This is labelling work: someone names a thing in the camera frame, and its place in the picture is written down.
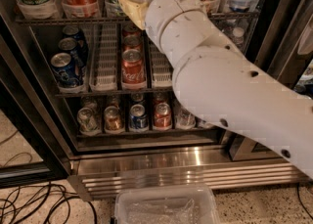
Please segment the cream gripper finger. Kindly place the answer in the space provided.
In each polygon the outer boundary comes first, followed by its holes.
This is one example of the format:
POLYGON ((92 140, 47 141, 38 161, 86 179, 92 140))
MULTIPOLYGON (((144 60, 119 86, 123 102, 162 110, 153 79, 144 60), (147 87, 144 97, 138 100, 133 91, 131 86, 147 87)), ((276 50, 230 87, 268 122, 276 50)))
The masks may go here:
POLYGON ((151 0, 118 0, 123 13, 141 30, 145 29, 145 17, 151 0))

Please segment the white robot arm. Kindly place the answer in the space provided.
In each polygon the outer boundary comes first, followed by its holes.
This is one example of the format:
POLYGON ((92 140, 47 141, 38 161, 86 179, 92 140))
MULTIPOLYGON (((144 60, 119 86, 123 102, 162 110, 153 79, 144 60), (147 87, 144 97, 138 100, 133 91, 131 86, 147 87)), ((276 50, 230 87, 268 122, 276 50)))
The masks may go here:
POLYGON ((251 63, 208 18, 201 0, 118 0, 173 67, 178 102, 243 135, 313 178, 313 101, 251 63))

